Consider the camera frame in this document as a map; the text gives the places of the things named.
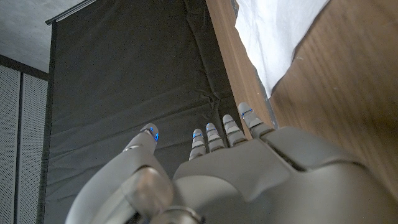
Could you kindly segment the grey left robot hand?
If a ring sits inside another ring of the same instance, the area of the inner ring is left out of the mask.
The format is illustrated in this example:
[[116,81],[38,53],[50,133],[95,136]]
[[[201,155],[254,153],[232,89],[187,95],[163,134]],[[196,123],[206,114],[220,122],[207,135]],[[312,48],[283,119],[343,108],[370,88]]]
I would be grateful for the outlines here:
[[192,136],[189,160],[168,177],[145,125],[74,200],[67,223],[396,223],[397,200],[359,159],[292,127],[272,129],[247,103],[226,136]]

